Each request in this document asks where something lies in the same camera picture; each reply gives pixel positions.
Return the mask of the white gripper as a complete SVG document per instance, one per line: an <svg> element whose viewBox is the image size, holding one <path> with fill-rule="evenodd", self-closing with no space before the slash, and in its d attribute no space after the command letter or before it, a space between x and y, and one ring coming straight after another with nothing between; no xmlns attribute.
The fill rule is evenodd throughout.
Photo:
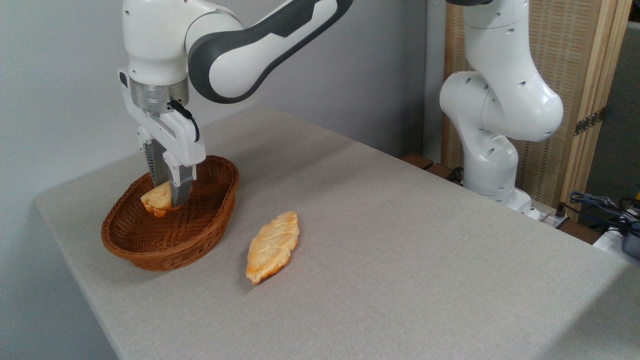
<svg viewBox="0 0 640 360"><path fill-rule="evenodd" d="M144 111L134 104L130 94L123 94L125 107L137 121L138 146L145 155L154 187L169 181L172 208L189 201L196 165L206 158L205 146L197 141L194 122L174 109L172 103L164 112Z"/></svg>

